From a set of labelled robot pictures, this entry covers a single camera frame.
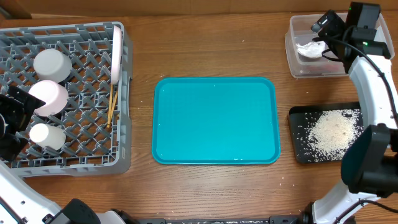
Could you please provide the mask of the pink bowl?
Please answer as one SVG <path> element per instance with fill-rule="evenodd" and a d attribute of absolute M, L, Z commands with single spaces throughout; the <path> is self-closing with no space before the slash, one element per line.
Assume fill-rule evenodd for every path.
<path fill-rule="evenodd" d="M 29 94 L 44 101 L 45 104 L 35 109 L 35 114 L 48 117 L 61 112 L 67 104 L 67 89 L 51 80 L 43 80 L 34 84 Z"/>

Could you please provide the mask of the large white plate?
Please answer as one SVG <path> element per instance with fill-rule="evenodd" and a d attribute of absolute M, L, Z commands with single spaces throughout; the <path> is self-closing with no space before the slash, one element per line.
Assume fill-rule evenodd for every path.
<path fill-rule="evenodd" d="M 122 55 L 122 31 L 118 26 L 113 27 L 113 45 L 111 57 L 111 84 L 115 85 L 119 81 L 121 71 Z"/>

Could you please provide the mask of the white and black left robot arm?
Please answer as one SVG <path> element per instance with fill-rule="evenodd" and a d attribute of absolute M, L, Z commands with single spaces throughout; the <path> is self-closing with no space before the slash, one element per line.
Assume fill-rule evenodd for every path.
<path fill-rule="evenodd" d="M 137 223 L 121 210 L 95 213 L 74 198 L 64 208 L 38 194 L 18 177 L 4 161 L 12 162 L 28 140 L 16 133 L 24 131 L 35 109 L 44 102 L 16 86 L 1 95 L 1 223 Z"/>

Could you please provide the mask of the cream white cup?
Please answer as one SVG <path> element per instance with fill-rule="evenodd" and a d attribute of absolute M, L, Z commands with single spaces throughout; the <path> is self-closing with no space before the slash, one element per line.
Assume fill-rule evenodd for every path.
<path fill-rule="evenodd" d="M 30 140 L 40 147 L 50 147 L 59 150 L 66 141 L 66 134 L 62 129 L 48 124 L 36 124 L 29 131 Z"/>

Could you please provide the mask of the wooden chopstick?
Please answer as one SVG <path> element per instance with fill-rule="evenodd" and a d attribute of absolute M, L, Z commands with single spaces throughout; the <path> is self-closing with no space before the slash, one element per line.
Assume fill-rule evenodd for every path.
<path fill-rule="evenodd" d="M 111 126 L 111 122 L 112 122 L 112 118 L 113 118 L 113 114 L 115 111 L 115 107 L 116 107 L 116 103 L 118 102 L 118 90 L 115 93 L 114 99 L 113 99 L 113 104 L 111 109 L 109 110 L 109 118 L 108 118 L 108 127 Z"/>
<path fill-rule="evenodd" d="M 111 109 L 112 109 L 112 104 L 113 104 L 113 90 L 114 85 L 110 84 L 110 92 L 109 92 L 109 110 L 108 110 L 108 120 L 107 120 L 107 125 L 106 127 L 109 128 L 111 124 Z"/>

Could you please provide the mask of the white napkin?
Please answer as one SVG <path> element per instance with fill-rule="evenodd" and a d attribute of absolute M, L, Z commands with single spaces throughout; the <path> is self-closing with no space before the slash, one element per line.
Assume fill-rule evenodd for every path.
<path fill-rule="evenodd" d="M 319 42 L 309 42 L 305 45 L 296 44 L 297 52 L 311 59 L 316 59 L 322 57 L 322 52 L 326 48 L 326 43 L 324 41 Z"/>

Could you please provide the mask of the grey bowl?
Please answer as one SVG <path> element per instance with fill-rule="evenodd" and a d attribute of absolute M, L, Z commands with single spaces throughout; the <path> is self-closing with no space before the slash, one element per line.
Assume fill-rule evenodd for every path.
<path fill-rule="evenodd" d="M 58 50 L 46 49 L 35 56 L 33 66 L 40 80 L 60 83 L 69 76 L 72 61 Z"/>

